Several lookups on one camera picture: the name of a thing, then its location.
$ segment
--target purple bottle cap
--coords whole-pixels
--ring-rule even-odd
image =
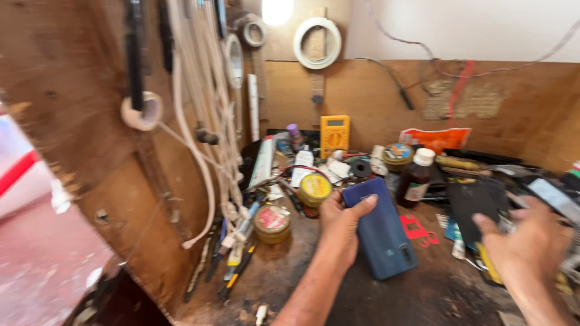
[[[300,132],[300,130],[298,129],[298,125],[297,124],[289,124],[286,129],[288,130],[288,132],[290,133],[290,135],[296,135],[298,132]]]

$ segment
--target yellow multimeter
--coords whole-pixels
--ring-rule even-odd
[[[334,150],[349,149],[350,117],[323,115],[320,117],[320,158],[327,158]]]

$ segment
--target light bulb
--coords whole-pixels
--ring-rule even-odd
[[[268,25],[286,23],[293,11],[294,0],[262,0],[262,19]]]

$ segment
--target blue smartphone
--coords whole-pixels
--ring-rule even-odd
[[[342,191],[342,198],[351,208],[372,194],[378,195],[376,207],[358,221],[357,233],[373,277],[384,280],[419,263],[382,178],[349,187]]]

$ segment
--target brown bottle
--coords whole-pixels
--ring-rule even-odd
[[[417,206],[427,189],[431,179],[430,166],[433,164],[435,152],[427,148],[419,148],[411,162],[401,175],[397,188],[397,203],[406,208]]]

